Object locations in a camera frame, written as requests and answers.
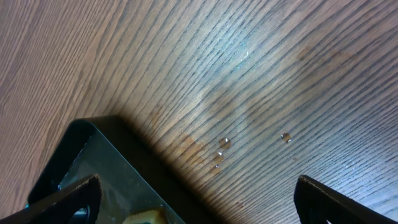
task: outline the black object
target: black object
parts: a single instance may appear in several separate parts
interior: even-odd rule
[[[84,155],[85,150],[91,150],[91,154],[89,156]],[[123,120],[116,116],[73,121],[29,194],[28,204],[34,205],[43,198],[57,192],[59,188],[62,189],[63,180],[70,175],[69,173],[74,169],[74,164],[78,163],[79,159],[87,157],[89,159],[101,157],[98,160],[102,161],[106,159],[105,164],[96,164],[97,161],[90,161],[89,168],[100,169],[103,166],[109,168],[102,170],[102,174],[95,172],[99,174],[101,179],[105,194],[104,200],[108,199],[108,201],[102,202],[102,211],[111,207],[112,212],[117,213],[117,210],[122,210],[126,205],[146,203],[146,198],[140,198],[137,201],[132,199],[131,195],[128,195],[131,201],[127,201],[124,205],[116,203],[115,201],[120,198],[118,193],[123,191],[127,194],[134,193],[138,197],[145,194],[149,195],[151,199],[149,203],[155,201],[155,203],[161,204],[160,206],[163,206],[166,212],[171,210],[172,213],[175,212],[178,215],[172,217],[173,223],[220,223],[172,173],[164,168],[163,164],[146,148],[146,145],[130,132]],[[134,181],[140,183],[140,187],[148,184],[149,186],[146,187],[146,190],[131,187],[131,182]],[[117,191],[106,191],[106,188],[110,185],[117,187]],[[125,218],[128,215],[127,212],[117,215]]]
[[[306,175],[298,178],[294,204],[303,224],[397,224]]]
[[[0,220],[0,224],[66,223],[81,208],[84,208],[86,213],[73,217],[75,220],[70,222],[78,223],[80,219],[82,223],[94,224],[100,209],[101,197],[100,180],[97,175],[91,175]]]

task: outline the brown wooden tabletop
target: brown wooden tabletop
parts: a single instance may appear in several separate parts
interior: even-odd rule
[[[395,0],[0,1],[0,217],[118,114],[227,222],[298,223],[299,174],[398,220],[397,65]]]

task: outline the wood grain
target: wood grain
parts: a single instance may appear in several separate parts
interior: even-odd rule
[[[69,122],[118,114],[227,222],[298,223],[299,174],[398,220],[397,1],[0,11],[0,217],[23,208]]]

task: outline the wood surface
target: wood surface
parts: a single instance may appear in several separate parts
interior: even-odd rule
[[[0,217],[118,114],[229,223],[298,223],[299,174],[398,220],[397,65],[395,0],[1,0]]]

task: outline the wooden table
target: wooden table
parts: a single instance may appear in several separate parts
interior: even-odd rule
[[[398,1],[0,10],[0,217],[69,122],[118,114],[230,223],[298,223],[299,174],[398,220]]]

